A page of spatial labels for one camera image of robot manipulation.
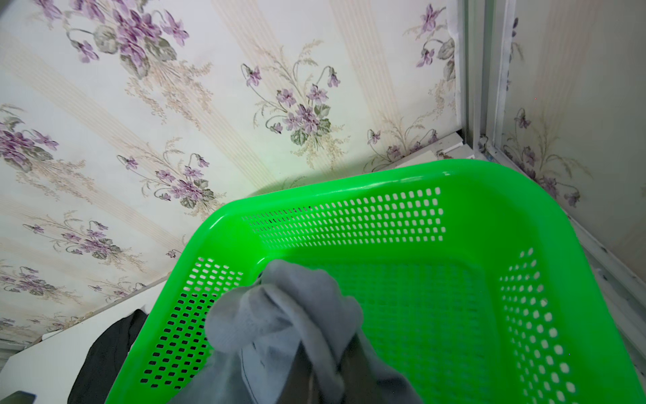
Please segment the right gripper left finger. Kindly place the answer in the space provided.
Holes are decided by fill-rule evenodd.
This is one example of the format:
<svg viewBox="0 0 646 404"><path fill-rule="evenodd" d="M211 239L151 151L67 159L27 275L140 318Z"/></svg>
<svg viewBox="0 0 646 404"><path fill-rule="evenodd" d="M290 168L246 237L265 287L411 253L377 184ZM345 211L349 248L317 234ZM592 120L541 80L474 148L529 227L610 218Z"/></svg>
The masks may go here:
<svg viewBox="0 0 646 404"><path fill-rule="evenodd" d="M277 404L319 403L322 403L322 398L316 374L301 343L294 356L294 361Z"/></svg>

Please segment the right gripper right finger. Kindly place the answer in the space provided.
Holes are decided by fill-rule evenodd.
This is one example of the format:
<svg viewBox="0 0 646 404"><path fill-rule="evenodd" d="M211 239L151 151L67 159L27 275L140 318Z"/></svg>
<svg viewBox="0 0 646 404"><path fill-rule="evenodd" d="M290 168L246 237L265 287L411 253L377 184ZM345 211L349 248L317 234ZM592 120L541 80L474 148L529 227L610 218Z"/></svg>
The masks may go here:
<svg viewBox="0 0 646 404"><path fill-rule="evenodd" d="M385 403L358 335L355 335L346 347L339 370L345 388L343 403Z"/></svg>

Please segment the grey t-shirt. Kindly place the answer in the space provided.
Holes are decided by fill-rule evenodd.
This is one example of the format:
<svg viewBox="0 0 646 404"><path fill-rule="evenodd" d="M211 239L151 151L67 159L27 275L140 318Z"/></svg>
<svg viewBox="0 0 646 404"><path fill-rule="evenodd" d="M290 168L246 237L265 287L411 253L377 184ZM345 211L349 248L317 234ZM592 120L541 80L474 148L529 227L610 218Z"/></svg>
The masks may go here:
<svg viewBox="0 0 646 404"><path fill-rule="evenodd" d="M214 352L174 401L277 403L302 343L322 403L343 403L339 365L358 335L385 403L420 402L407 378L376 355L362 325L360 305L326 271L274 260L210 309L205 331Z"/></svg>

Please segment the green plastic basket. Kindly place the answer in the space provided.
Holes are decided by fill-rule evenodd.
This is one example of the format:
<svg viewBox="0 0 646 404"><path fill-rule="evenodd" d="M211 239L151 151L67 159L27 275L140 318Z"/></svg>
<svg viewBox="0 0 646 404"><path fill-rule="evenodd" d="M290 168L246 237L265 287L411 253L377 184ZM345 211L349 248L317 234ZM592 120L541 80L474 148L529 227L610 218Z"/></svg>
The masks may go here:
<svg viewBox="0 0 646 404"><path fill-rule="evenodd" d="M504 166L446 160L232 202L193 234L109 392L166 403L205 366L208 310L276 259L358 300L429 403L642 403L560 206Z"/></svg>

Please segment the black t-shirt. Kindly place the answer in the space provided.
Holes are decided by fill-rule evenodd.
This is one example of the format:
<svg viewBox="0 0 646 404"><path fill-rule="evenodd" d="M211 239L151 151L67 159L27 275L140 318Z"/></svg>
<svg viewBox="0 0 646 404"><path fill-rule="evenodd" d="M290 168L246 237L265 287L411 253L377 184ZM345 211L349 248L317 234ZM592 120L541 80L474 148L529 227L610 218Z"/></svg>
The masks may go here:
<svg viewBox="0 0 646 404"><path fill-rule="evenodd" d="M68 404L104 404L148 315L133 311L92 344L67 397Z"/></svg>

